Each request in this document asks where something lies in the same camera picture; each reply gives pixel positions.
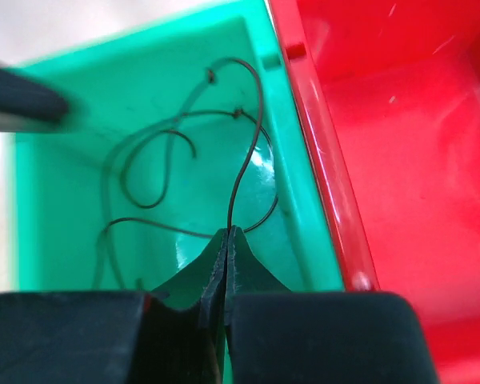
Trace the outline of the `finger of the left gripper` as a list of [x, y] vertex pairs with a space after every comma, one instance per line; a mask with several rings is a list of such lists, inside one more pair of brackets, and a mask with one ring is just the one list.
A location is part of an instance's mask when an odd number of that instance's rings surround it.
[[0, 132], [56, 132], [69, 112], [56, 90], [0, 67]]

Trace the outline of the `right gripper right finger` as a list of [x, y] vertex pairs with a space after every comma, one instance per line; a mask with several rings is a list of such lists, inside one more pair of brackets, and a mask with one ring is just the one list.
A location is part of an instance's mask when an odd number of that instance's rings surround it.
[[436, 383], [411, 305], [389, 292], [288, 290], [230, 229], [225, 317], [236, 383]]

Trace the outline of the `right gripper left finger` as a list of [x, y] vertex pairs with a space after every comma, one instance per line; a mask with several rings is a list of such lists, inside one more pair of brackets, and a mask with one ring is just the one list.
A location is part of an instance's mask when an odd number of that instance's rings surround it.
[[227, 238], [152, 291], [0, 293], [0, 383], [220, 383]]

